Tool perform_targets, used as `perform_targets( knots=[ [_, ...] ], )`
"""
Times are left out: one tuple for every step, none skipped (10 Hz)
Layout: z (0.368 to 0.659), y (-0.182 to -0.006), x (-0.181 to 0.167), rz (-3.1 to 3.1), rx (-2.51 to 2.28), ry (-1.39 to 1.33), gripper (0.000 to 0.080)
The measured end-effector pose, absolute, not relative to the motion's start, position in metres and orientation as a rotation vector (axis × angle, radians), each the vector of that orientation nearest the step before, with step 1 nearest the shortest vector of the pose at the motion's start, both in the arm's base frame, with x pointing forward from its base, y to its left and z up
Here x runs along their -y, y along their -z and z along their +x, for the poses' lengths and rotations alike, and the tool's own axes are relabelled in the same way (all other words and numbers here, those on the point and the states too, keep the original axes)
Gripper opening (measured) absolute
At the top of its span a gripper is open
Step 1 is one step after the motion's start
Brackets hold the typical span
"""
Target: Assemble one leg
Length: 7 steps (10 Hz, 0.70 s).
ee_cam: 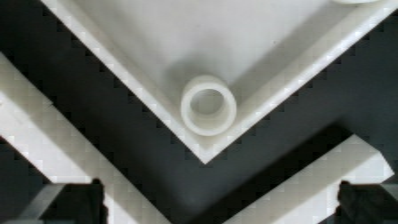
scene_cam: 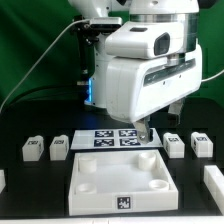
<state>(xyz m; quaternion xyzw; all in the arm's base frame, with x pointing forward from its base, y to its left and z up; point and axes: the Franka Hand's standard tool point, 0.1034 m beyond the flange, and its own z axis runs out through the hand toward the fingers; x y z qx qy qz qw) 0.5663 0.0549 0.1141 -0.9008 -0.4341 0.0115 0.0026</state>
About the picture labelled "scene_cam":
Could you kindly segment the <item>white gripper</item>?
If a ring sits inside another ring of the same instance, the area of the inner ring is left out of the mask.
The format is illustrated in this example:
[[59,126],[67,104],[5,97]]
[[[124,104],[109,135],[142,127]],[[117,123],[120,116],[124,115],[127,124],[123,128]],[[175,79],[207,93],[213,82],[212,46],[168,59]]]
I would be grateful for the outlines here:
[[172,125],[180,123],[184,100],[197,91],[202,80],[199,45],[185,62],[167,66],[167,58],[140,60],[113,58],[106,72],[106,109],[116,120],[133,123],[141,144],[150,142],[148,121],[142,119],[166,107]]

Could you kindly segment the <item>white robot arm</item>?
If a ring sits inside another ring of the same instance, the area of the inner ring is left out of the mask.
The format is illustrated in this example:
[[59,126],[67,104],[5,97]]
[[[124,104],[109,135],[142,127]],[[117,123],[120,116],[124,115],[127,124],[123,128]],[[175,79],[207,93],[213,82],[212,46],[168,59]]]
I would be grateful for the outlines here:
[[84,30],[96,35],[89,103],[150,142],[150,115],[164,107],[179,115],[202,82],[198,0],[68,1],[88,20]]

